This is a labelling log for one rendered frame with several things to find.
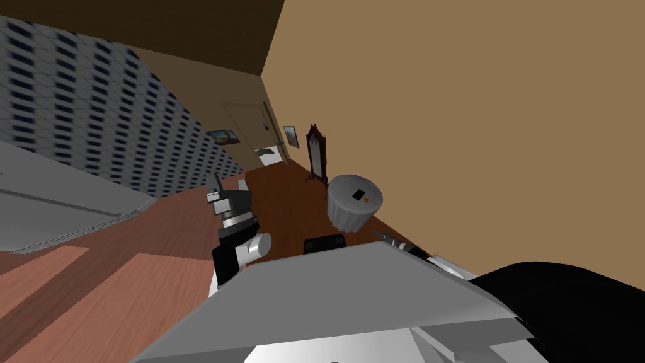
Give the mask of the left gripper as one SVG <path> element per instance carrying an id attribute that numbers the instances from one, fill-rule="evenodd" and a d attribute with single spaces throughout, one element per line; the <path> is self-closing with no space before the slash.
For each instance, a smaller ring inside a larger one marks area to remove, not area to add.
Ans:
<path id="1" fill-rule="evenodd" d="M 237 181 L 237 190 L 222 190 L 218 173 L 211 174 L 211 188 L 207 189 L 207 202 L 212 204 L 215 215 L 238 216 L 251 211 L 252 193 L 245 179 Z"/>

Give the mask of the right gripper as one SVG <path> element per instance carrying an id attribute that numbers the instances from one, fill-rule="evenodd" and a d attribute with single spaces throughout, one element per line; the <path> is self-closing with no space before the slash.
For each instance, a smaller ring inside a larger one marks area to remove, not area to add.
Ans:
<path id="1" fill-rule="evenodd" d="M 404 243 L 399 241 L 398 239 L 392 237 L 391 235 L 386 234 L 386 233 L 381 233 L 381 232 L 377 231 L 376 229 L 373 229 L 373 232 L 376 235 L 376 237 L 378 237 L 379 241 L 386 242 L 386 243 L 394 246 L 395 248 L 399 248 L 400 250 L 404 249 Z"/>

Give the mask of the round table with white cloth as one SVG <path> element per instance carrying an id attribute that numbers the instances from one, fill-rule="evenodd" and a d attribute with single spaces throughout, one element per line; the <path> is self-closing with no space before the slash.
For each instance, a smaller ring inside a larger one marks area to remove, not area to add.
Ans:
<path id="1" fill-rule="evenodd" d="M 381 208 L 380 188 L 358 175 L 334 177 L 327 191 L 327 213 L 332 227 L 355 233 Z"/>

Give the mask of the tan door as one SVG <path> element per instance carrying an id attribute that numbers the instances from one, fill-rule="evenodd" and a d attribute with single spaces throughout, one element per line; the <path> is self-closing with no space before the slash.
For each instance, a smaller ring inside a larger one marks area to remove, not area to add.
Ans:
<path id="1" fill-rule="evenodd" d="M 237 102 L 222 102 L 221 105 L 244 146 L 244 151 L 239 153 L 244 170 L 251 171 L 278 162 L 289 164 L 283 138 L 266 105 Z"/>

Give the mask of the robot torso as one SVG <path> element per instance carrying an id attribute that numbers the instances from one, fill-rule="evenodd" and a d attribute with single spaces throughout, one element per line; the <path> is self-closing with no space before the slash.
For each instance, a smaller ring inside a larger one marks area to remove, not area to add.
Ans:
<path id="1" fill-rule="evenodd" d="M 472 278 L 379 240 L 256 260 L 130 363 L 548 363 Z"/>

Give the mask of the dark red framed standing mirror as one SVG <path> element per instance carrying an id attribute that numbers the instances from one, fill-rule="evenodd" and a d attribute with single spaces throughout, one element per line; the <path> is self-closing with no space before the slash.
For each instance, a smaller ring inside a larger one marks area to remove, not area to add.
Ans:
<path id="1" fill-rule="evenodd" d="M 306 135 L 306 141 L 310 161 L 310 175 L 305 180 L 319 180 L 326 187 L 328 185 L 326 138 L 320 133 L 316 124 L 311 125 Z"/>

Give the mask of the large grey flat block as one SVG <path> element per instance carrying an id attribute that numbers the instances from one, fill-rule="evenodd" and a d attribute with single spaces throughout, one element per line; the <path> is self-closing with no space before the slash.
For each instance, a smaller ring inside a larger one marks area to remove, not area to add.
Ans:
<path id="1" fill-rule="evenodd" d="M 156 200 L 0 141 L 0 251 L 49 248 L 136 217 Z"/>

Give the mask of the landscape picture on wall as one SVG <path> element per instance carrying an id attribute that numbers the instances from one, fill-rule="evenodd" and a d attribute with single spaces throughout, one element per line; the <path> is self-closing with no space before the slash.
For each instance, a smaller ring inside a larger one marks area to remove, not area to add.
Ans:
<path id="1" fill-rule="evenodd" d="M 213 141 L 219 146 L 240 144 L 241 141 L 232 130 L 216 130 L 207 132 Z"/>

